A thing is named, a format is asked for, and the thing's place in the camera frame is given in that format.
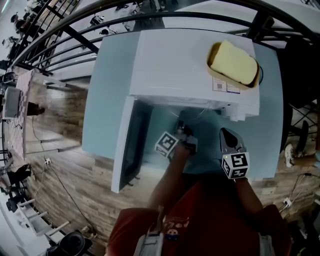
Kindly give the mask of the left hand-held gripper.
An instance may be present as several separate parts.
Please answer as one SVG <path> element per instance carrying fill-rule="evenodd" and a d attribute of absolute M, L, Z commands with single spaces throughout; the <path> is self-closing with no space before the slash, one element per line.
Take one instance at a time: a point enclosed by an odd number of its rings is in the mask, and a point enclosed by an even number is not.
<path fill-rule="evenodd" d="M 171 160 L 175 147 L 183 145 L 193 156 L 198 151 L 198 139 L 194 137 L 193 130 L 185 123 L 188 120 L 188 113 L 181 110 L 173 133 L 165 131 L 155 143 L 154 150 L 162 157 Z"/>

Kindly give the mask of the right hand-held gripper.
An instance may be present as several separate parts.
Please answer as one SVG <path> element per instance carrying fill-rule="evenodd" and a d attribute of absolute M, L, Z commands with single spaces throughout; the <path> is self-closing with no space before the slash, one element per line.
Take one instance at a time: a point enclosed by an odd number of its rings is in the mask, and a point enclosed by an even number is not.
<path fill-rule="evenodd" d="M 223 154 L 221 167 L 228 179 L 245 178 L 250 168 L 250 156 L 242 137 L 228 128 L 219 131 L 220 149 Z"/>

